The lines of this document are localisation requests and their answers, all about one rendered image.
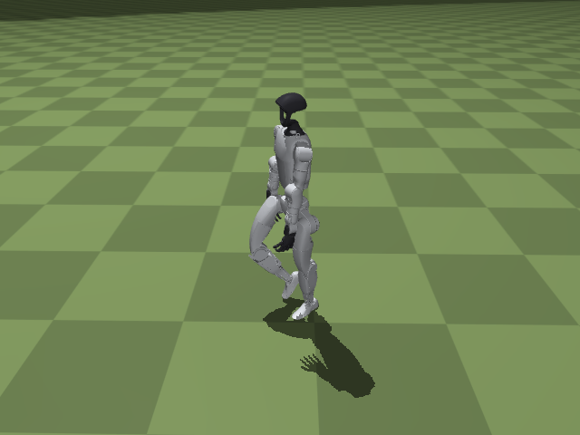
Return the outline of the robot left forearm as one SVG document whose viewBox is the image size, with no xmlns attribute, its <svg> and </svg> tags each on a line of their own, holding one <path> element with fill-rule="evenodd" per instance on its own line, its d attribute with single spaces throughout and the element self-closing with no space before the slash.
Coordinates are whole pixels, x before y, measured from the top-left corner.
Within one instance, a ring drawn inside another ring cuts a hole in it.
<svg viewBox="0 0 580 435">
<path fill-rule="evenodd" d="M 299 208 L 302 206 L 303 193 L 302 190 L 296 188 L 292 193 L 292 199 L 287 200 L 287 211 L 285 215 L 285 225 L 289 226 L 289 234 L 297 232 L 297 222 L 299 215 Z"/>
</svg>

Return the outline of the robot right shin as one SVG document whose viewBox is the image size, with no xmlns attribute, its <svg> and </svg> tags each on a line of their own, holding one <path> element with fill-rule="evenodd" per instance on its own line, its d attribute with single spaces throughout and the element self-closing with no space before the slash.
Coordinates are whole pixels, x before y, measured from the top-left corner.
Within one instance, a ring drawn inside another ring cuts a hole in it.
<svg viewBox="0 0 580 435">
<path fill-rule="evenodd" d="M 261 261 L 255 260 L 251 255 L 249 255 L 249 257 L 251 259 L 253 259 L 257 264 L 259 264 L 261 267 L 263 267 L 269 273 L 271 273 L 271 274 L 279 277 L 280 279 L 283 279 L 284 281 L 286 281 L 287 284 L 290 284 L 290 282 L 293 281 L 293 278 L 282 267 L 281 261 L 278 258 L 276 258 L 276 256 L 269 249 L 268 249 L 267 258 L 265 258 Z"/>
</svg>

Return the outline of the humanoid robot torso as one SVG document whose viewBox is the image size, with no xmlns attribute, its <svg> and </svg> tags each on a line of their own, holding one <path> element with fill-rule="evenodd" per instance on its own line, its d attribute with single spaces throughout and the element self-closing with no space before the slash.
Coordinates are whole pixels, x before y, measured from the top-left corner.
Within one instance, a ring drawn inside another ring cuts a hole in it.
<svg viewBox="0 0 580 435">
<path fill-rule="evenodd" d="M 310 148 L 311 141 L 308 135 L 300 135 L 300 133 L 296 133 L 295 130 L 290 130 L 290 133 L 296 134 L 295 136 L 285 136 L 284 131 L 287 127 L 281 127 L 276 134 L 275 137 L 275 154 L 276 154 L 276 162 L 277 162 L 277 169 L 279 180 L 282 187 L 285 189 L 288 184 L 293 184 L 293 170 L 294 170 L 294 158 L 293 152 L 295 148 L 295 143 L 302 141 L 306 142 Z M 297 136 L 299 134 L 299 136 Z M 304 183 L 304 189 L 308 188 L 309 180 L 311 175 L 311 162 L 308 167 L 306 181 Z M 287 211 L 287 200 L 290 198 L 287 197 L 285 194 L 280 199 L 281 209 L 283 210 L 284 214 L 286 215 Z M 307 210 L 309 212 L 309 202 L 308 199 L 303 196 L 302 206 L 299 208 L 300 211 Z M 298 215 L 299 218 L 299 215 Z"/>
</svg>

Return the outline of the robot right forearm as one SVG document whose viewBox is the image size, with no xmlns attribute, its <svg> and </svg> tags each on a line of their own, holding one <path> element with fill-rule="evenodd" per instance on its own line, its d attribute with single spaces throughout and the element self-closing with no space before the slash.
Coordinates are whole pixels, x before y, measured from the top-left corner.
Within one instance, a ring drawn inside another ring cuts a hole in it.
<svg viewBox="0 0 580 435">
<path fill-rule="evenodd" d="M 279 181 L 280 180 L 278 171 L 273 171 L 269 166 L 269 179 L 267 183 L 267 190 L 270 190 L 271 196 L 278 194 Z"/>
</svg>

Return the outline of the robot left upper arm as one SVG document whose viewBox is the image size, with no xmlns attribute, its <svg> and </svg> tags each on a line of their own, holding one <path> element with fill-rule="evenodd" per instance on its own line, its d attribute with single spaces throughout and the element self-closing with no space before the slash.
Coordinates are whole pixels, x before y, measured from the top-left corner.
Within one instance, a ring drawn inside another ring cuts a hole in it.
<svg viewBox="0 0 580 435">
<path fill-rule="evenodd" d="M 285 195 L 292 199 L 292 193 L 295 189 L 301 189 L 302 193 L 307 177 L 307 171 L 313 158 L 313 151 L 306 142 L 296 142 L 293 152 L 295 161 L 293 170 L 293 184 L 288 184 L 285 188 Z"/>
</svg>

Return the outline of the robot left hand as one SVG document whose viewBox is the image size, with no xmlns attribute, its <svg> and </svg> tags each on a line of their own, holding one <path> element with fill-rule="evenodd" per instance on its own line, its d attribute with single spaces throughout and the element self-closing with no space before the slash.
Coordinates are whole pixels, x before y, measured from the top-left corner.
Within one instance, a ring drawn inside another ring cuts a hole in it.
<svg viewBox="0 0 580 435">
<path fill-rule="evenodd" d="M 280 243 L 278 243 L 277 245 L 273 246 L 273 248 L 275 249 L 276 252 L 285 252 L 289 248 L 292 248 L 294 245 L 296 233 L 289 234 L 289 226 L 288 225 L 285 225 L 284 234 L 285 235 L 282 238 L 282 241 Z M 278 247 L 280 247 L 280 248 L 278 248 Z"/>
</svg>

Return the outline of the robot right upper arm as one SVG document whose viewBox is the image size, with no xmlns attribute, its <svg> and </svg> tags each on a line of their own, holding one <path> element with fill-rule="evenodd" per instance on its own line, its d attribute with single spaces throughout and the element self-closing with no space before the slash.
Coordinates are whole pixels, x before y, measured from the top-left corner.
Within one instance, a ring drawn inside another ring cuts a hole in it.
<svg viewBox="0 0 580 435">
<path fill-rule="evenodd" d="M 276 126 L 275 126 L 275 128 L 274 128 L 274 136 L 275 136 L 275 145 L 274 145 L 274 150 L 275 150 L 275 147 L 276 147 L 276 134 L 277 134 L 277 131 L 278 131 L 278 130 L 279 130 L 281 127 L 283 127 L 283 126 L 282 126 L 282 125 L 276 125 Z M 276 152 L 276 151 L 275 151 L 275 152 Z M 271 157 L 271 158 L 269 159 L 269 161 L 268 161 L 268 164 L 269 164 L 269 166 L 271 167 L 271 169 L 272 169 L 273 171 L 278 171 L 278 169 L 277 169 L 277 162 L 276 162 L 276 155 L 275 155 L 275 156 L 273 156 L 273 157 Z"/>
</svg>

